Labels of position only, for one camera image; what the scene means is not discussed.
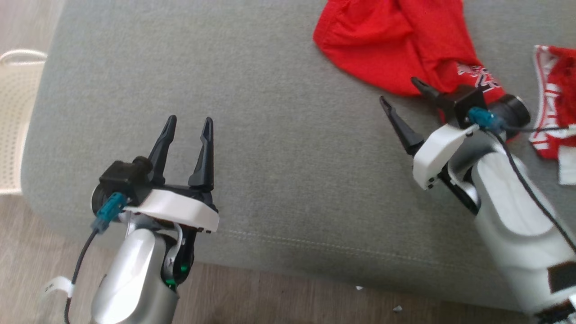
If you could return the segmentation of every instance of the white plastic basket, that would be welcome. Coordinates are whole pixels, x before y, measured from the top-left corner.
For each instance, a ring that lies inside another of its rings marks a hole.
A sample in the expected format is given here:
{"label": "white plastic basket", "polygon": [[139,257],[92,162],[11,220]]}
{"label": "white plastic basket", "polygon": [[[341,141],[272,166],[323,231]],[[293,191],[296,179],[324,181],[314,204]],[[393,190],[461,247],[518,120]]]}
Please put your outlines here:
{"label": "white plastic basket", "polygon": [[0,194],[22,194],[22,154],[45,60],[33,50],[0,56]]}

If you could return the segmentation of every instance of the blue connector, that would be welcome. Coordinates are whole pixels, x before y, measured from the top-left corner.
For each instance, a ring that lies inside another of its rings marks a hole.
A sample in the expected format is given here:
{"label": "blue connector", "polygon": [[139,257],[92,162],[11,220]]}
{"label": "blue connector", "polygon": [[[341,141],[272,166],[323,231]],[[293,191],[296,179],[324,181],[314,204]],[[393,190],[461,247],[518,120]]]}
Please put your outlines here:
{"label": "blue connector", "polygon": [[104,233],[108,229],[110,222],[122,212],[127,204],[126,196],[121,193],[113,193],[96,213],[96,219],[90,225],[92,231],[98,231],[98,234]]}
{"label": "blue connector", "polygon": [[471,123],[488,128],[497,134],[504,131],[504,120],[486,109],[474,107],[468,111],[468,118]]}

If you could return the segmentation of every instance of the black cable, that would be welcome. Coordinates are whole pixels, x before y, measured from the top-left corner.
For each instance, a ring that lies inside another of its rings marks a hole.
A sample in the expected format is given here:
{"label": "black cable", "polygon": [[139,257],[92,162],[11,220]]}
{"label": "black cable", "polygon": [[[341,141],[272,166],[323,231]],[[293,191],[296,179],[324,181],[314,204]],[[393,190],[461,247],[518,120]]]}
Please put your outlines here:
{"label": "black cable", "polygon": [[540,131],[553,131],[553,130],[565,130],[565,129],[569,129],[568,126],[562,126],[562,127],[543,127],[543,128],[523,128],[523,127],[513,127],[513,126],[504,126],[503,129],[505,130],[511,130],[511,131],[519,131],[522,133],[534,133],[534,132],[540,132]]}
{"label": "black cable", "polygon": [[492,136],[494,136],[498,140],[498,142],[502,145],[502,147],[504,148],[504,151],[506,152],[506,156],[508,157],[508,162],[510,162],[510,165],[512,166],[512,170],[514,170],[516,177],[518,177],[518,180],[520,180],[520,183],[522,183],[522,186],[524,187],[524,189],[526,190],[526,192],[528,193],[530,198],[532,198],[532,200],[534,200],[534,203],[536,203],[538,208],[540,208],[540,210],[549,219],[549,221],[554,226],[556,226],[556,228],[558,229],[558,232],[560,232],[560,235],[562,235],[562,237],[564,238],[566,243],[568,243],[568,245],[570,246],[572,251],[576,254],[576,244],[574,244],[572,239],[569,237],[568,233],[566,233],[564,228],[562,228],[562,226],[558,223],[558,221],[554,218],[554,216],[552,216],[552,214],[548,211],[548,209],[546,209],[546,207],[544,207],[544,205],[540,202],[538,197],[536,197],[536,194],[534,193],[534,191],[532,190],[532,188],[530,187],[530,185],[528,184],[526,179],[524,179],[524,176],[522,175],[522,173],[520,173],[520,170],[518,170],[518,166],[516,165],[516,162],[514,161],[514,157],[512,156],[512,153],[510,153],[510,149],[508,149],[506,142],[502,139],[502,137],[500,137],[500,135],[493,132],[492,130],[487,129],[487,128],[482,128],[482,130],[487,132],[487,133],[492,134]]}
{"label": "black cable", "polygon": [[[74,285],[76,284],[76,279],[78,278],[78,272],[80,272],[80,266],[82,265],[82,260],[84,260],[84,255],[86,254],[88,247],[92,243],[92,240],[94,240],[94,237],[96,237],[96,234],[98,234],[98,229],[92,231],[92,234],[90,234],[90,237],[88,238],[88,240],[84,244],[84,247],[82,248],[82,251],[80,252],[80,256],[78,256],[78,261],[76,262],[76,268],[74,269],[74,274],[72,275],[72,287],[74,287]],[[71,301],[72,296],[66,299],[66,305],[64,306],[64,323],[66,324],[70,324],[68,313],[70,312]]]}

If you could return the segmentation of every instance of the couch seam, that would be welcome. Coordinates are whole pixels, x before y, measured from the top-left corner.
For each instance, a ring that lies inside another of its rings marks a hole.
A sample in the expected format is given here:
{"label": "couch seam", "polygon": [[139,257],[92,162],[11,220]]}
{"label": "couch seam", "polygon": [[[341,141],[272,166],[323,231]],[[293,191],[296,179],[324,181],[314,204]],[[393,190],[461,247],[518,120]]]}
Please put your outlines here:
{"label": "couch seam", "polygon": [[[461,271],[470,272],[470,271],[478,270],[478,269],[466,268],[463,266],[458,266],[458,265],[449,264],[449,263],[434,262],[434,261],[429,261],[429,260],[420,259],[420,258],[408,257],[408,256],[404,256],[404,255],[397,255],[397,254],[385,253],[385,252],[379,252],[379,251],[363,250],[363,249],[355,248],[355,247],[346,247],[346,246],[340,246],[340,245],[336,245],[336,244],[320,243],[320,242],[313,242],[313,241],[308,241],[308,240],[282,238],[280,236],[272,236],[272,235],[248,233],[248,232],[232,231],[232,230],[218,231],[216,233],[223,235],[223,236],[231,236],[234,238],[252,239],[255,241],[285,244],[285,245],[294,246],[294,247],[313,247],[316,250],[320,250],[320,251],[327,251],[327,252],[333,252],[333,253],[344,253],[344,254],[356,255],[359,257],[371,257],[374,259],[380,259],[380,260],[385,260],[385,261],[386,260],[392,260],[392,259],[400,259],[402,262],[406,262],[406,263],[413,261],[413,262],[423,263],[423,264],[426,264],[427,266],[431,266],[431,267],[432,266],[443,266],[446,268],[452,268],[453,271],[459,270],[460,272]],[[334,249],[331,250],[331,249],[324,248],[324,247],[332,247],[332,248],[335,248],[335,250]]]}

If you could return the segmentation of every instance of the white label tag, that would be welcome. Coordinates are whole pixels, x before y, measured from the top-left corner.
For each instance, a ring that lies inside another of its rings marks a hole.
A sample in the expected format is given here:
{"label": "white label tag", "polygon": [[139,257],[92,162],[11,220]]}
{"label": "white label tag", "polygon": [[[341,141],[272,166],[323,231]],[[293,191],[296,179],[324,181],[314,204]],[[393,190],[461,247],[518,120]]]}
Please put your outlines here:
{"label": "white label tag", "polygon": [[42,292],[40,293],[40,297],[42,299],[46,298],[51,292],[54,290],[65,291],[68,295],[68,298],[72,297],[72,293],[74,292],[74,285],[72,281],[66,277],[56,277],[50,280],[49,282],[44,285]]}

